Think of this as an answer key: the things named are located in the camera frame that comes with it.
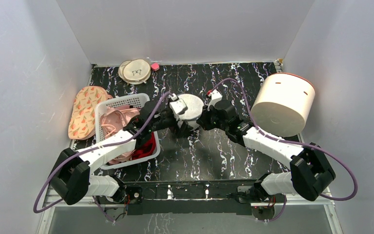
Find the pink small block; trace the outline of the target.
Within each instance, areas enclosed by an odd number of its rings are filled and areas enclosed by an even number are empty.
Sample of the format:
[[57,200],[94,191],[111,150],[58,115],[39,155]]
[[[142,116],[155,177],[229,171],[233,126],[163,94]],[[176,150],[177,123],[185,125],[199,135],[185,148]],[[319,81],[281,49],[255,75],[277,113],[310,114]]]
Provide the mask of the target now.
[[160,69],[160,65],[158,63],[153,63],[150,65],[153,71],[158,71]]

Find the white plastic laundry basket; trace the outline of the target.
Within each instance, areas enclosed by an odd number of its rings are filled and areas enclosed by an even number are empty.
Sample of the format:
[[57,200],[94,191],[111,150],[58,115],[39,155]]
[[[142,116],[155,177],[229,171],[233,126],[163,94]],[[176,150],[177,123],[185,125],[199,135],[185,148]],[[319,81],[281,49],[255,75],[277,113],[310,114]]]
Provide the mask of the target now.
[[[99,143],[105,139],[105,134],[101,127],[102,125],[101,116],[108,112],[109,107],[117,108],[117,107],[122,107],[125,105],[130,105],[130,106],[133,106],[134,108],[141,109],[142,107],[144,107],[145,103],[149,100],[150,98],[148,97],[147,94],[140,93],[140,94],[132,94],[132,95],[127,95],[123,97],[112,98],[112,99],[109,99],[107,101],[104,101],[98,104],[95,108],[96,142]],[[145,162],[150,159],[156,158],[160,154],[160,151],[161,151],[157,132],[153,133],[153,137],[155,140],[155,143],[154,143],[155,148],[150,154],[145,155],[145,156],[142,155],[141,157],[136,157],[136,154],[134,153],[132,154],[131,159],[128,161],[118,162],[118,163],[115,163],[115,162],[108,163],[108,164],[101,166],[100,168],[103,170],[118,169],[118,168],[134,165],[137,163]]]

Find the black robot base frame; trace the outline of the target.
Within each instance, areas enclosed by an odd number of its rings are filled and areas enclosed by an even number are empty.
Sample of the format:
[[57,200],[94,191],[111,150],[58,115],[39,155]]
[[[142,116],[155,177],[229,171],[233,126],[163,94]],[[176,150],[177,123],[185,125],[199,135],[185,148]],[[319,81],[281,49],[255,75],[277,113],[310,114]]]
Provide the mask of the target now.
[[226,213],[269,221],[280,214],[283,205],[332,204],[323,197],[308,201],[300,195],[272,195],[264,201],[246,198],[252,180],[127,181],[126,186],[126,199],[113,202],[105,197],[85,196],[75,206],[100,204],[109,209],[107,213],[113,218],[120,214],[119,208],[129,203],[128,215]]

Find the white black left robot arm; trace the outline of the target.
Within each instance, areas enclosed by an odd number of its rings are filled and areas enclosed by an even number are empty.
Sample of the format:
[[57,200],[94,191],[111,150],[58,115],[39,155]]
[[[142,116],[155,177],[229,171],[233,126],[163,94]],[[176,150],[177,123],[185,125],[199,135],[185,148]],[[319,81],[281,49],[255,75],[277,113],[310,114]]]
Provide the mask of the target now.
[[96,176],[94,171],[127,152],[138,150],[158,130],[178,130],[182,116],[193,108],[184,100],[169,101],[160,111],[158,106],[145,104],[123,129],[96,145],[79,152],[61,152],[49,176],[49,185],[68,205],[85,196],[104,196],[114,203],[127,197],[125,183],[112,176]]

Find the pink bra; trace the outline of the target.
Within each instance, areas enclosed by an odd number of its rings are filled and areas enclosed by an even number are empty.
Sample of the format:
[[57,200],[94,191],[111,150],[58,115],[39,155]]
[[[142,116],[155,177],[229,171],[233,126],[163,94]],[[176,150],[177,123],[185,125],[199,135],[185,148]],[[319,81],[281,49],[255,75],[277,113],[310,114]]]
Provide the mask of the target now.
[[107,107],[107,112],[100,118],[104,138],[108,139],[118,133],[133,117],[139,114],[140,112],[138,108],[130,107],[129,105],[123,105],[116,108]]

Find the red bra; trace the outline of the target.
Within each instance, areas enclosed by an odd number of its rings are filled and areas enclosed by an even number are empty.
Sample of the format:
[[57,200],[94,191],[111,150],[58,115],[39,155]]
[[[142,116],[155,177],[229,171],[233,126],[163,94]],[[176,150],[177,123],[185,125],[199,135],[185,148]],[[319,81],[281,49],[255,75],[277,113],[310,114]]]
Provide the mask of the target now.
[[150,139],[137,150],[134,150],[131,155],[131,160],[144,158],[153,154],[156,149],[156,142],[154,133],[151,134]]

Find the cream cylindrical drum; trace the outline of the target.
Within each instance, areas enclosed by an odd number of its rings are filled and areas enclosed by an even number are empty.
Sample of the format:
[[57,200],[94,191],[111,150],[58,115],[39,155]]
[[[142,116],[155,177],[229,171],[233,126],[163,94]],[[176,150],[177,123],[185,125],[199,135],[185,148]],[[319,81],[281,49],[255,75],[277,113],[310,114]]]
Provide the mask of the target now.
[[308,80],[290,73],[275,73],[263,82],[250,115],[264,131],[292,137],[304,129],[315,95]]

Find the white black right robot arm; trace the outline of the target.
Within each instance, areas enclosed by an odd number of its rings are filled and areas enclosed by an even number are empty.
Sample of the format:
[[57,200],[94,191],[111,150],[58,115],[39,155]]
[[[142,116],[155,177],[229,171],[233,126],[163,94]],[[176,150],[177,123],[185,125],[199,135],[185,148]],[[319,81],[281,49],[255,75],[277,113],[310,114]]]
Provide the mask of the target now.
[[284,165],[284,173],[265,173],[240,196],[267,202],[276,194],[298,194],[316,200],[335,179],[336,174],[324,153],[315,148],[283,143],[262,134],[249,119],[239,117],[227,100],[205,105],[197,123],[204,130],[220,129],[234,143],[265,154]]

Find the white cylindrical mesh laundry bag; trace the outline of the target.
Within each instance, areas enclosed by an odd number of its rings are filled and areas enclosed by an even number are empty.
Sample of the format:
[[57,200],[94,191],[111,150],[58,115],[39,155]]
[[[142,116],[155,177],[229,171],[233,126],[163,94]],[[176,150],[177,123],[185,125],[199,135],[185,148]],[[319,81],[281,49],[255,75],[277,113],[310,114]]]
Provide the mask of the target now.
[[187,110],[180,116],[177,117],[178,120],[178,127],[181,128],[183,123],[187,122],[187,129],[189,131],[196,130],[200,127],[197,123],[197,119],[200,118],[204,102],[203,100],[192,94],[180,94],[178,98],[183,100],[187,106]]

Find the beige round mesh laundry bag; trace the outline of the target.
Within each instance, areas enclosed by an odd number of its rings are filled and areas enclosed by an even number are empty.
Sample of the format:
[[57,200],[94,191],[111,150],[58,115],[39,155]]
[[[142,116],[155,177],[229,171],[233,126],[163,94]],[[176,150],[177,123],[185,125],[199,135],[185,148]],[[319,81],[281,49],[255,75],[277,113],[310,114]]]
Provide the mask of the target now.
[[138,85],[150,78],[151,67],[144,59],[127,60],[119,66],[118,75],[127,84]]

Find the peach floral mesh laundry bag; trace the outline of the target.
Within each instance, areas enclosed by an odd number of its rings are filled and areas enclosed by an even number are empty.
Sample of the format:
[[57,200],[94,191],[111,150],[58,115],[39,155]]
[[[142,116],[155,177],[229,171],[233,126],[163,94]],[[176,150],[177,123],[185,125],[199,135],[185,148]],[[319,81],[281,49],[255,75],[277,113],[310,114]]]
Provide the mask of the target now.
[[112,96],[100,86],[86,86],[76,95],[68,127],[72,140],[86,140],[95,135],[95,107]]

